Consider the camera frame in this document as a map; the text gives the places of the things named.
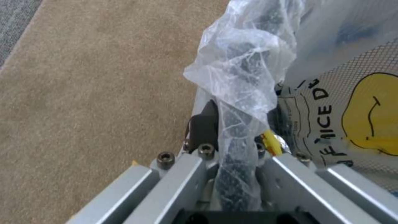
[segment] beige carpet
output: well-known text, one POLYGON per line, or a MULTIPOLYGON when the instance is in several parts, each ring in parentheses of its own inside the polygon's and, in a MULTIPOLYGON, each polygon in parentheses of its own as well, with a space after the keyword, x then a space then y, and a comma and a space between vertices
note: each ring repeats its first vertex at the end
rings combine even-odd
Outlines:
POLYGON ((63 223, 136 160, 177 152, 182 77, 227 0, 44 0, 0 73, 0 223, 63 223))

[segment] yellow cable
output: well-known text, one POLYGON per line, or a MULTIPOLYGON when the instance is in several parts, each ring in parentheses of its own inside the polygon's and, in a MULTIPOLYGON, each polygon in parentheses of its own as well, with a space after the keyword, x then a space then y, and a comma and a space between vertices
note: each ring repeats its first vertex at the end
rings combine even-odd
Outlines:
POLYGON ((282 155, 281 145, 279 141, 275 138, 271 129, 266 130, 262 134, 263 144, 273 156, 282 155))

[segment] black plastic part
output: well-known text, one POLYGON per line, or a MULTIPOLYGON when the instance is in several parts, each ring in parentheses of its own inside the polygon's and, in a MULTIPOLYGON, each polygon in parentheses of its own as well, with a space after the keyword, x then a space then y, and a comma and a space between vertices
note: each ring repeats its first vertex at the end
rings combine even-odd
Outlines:
POLYGON ((307 212, 180 211, 173 224, 317 224, 307 212))
POLYGON ((219 111, 213 100, 210 100, 202 112, 191 117, 188 124, 188 151, 193 152, 201 144, 211 144, 218 151, 219 111))

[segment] yellow smiley face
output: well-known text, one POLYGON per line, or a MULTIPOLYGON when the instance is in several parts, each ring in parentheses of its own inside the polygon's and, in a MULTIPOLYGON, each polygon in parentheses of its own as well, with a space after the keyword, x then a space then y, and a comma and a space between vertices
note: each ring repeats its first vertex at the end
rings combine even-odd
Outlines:
POLYGON ((398 77, 374 73, 359 81, 342 125, 356 146, 398 156, 398 77))

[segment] metal plate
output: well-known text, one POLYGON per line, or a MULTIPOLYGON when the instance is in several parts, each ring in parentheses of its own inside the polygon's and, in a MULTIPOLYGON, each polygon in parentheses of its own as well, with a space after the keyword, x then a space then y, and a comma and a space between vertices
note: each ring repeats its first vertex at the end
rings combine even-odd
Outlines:
POLYGON ((205 182, 203 160, 183 154, 124 223, 171 223, 182 208, 194 208, 205 182))
POLYGON ((143 166, 130 167, 67 223, 121 223, 158 181, 157 171, 143 166))
POLYGON ((378 223, 290 154, 258 169, 264 202, 280 211, 304 210, 320 223, 378 223))
POLYGON ((398 199, 345 165, 316 172, 381 223, 398 223, 398 199))

